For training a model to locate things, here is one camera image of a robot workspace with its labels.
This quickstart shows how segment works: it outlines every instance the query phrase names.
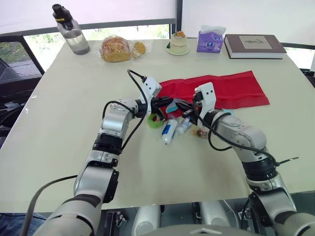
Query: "jeans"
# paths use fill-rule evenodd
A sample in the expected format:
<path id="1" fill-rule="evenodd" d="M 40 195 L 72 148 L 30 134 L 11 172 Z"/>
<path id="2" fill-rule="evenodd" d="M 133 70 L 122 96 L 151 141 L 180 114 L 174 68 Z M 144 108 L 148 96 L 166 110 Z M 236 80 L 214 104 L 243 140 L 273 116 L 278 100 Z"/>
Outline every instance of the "jeans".
<path id="1" fill-rule="evenodd" d="M 34 213 L 33 216 L 43 218 L 40 214 Z M 0 213 L 0 236 L 19 236 L 22 230 L 25 214 L 23 213 Z M 28 236 L 32 236 L 45 220 L 32 218 Z"/>

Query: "purple tissue box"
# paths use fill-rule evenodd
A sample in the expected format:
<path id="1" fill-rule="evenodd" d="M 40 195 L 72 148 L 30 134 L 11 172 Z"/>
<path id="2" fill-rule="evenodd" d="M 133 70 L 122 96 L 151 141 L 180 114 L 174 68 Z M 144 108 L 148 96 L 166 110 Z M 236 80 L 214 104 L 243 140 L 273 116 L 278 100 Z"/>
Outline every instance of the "purple tissue box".
<path id="1" fill-rule="evenodd" d="M 198 37 L 197 52 L 219 53 L 223 44 L 223 36 L 214 32 L 202 33 Z"/>

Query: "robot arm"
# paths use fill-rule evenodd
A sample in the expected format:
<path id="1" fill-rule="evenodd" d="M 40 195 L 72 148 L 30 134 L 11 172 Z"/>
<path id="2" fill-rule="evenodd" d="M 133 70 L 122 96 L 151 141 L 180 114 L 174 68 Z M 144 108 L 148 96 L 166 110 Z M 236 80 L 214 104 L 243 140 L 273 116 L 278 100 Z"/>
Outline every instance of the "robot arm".
<path id="1" fill-rule="evenodd" d="M 118 184 L 117 166 L 123 150 L 128 124 L 160 106 L 171 103 L 168 97 L 155 98 L 161 86 L 152 77 L 143 77 L 139 99 L 118 100 L 129 109 L 113 103 L 105 113 L 102 125 L 82 170 L 74 184 L 74 197 L 66 200 L 36 231 L 35 236 L 91 236 L 97 232 L 101 206 L 114 198 Z"/>
<path id="2" fill-rule="evenodd" d="M 240 119 L 216 111 L 216 96 L 212 83 L 199 86 L 195 90 L 195 102 L 200 102 L 200 117 L 213 126 L 224 137 L 225 142 L 254 148 L 248 150 L 231 145 L 242 162 L 246 181 L 253 191 L 250 204 L 258 214 L 263 226 L 271 226 L 281 236 L 315 235 L 315 217 L 306 213 L 297 213 L 294 202 L 276 171 L 275 160 L 270 158 L 266 147 L 265 134 L 256 127 L 248 126 Z"/>

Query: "plate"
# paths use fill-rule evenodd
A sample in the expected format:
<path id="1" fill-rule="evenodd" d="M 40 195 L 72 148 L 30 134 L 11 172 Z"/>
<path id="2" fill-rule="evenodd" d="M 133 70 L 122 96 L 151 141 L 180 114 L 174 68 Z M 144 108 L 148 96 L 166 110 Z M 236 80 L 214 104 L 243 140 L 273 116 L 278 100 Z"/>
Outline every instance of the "plate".
<path id="1" fill-rule="evenodd" d="M 174 52 L 171 52 L 171 51 L 169 50 L 169 48 L 166 48 L 166 50 L 167 50 L 170 54 L 172 54 L 172 55 L 181 56 L 181 55 L 185 55 L 186 53 L 189 52 L 189 50 L 190 50 L 190 45 L 189 45 L 189 44 L 187 44 L 187 45 L 188 45 L 188 50 L 187 50 L 186 52 L 183 52 L 183 53 L 174 53 Z"/>

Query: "blue label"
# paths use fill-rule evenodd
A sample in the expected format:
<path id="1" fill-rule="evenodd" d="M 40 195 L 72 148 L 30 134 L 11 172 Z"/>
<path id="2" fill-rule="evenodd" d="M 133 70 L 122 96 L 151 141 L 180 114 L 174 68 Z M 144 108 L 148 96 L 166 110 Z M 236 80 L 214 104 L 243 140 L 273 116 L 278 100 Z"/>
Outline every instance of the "blue label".
<path id="1" fill-rule="evenodd" d="M 167 134 L 170 127 L 171 127 L 171 125 L 170 125 L 170 124 L 167 124 L 166 127 L 163 129 L 162 135 L 163 135 L 163 134 Z"/>

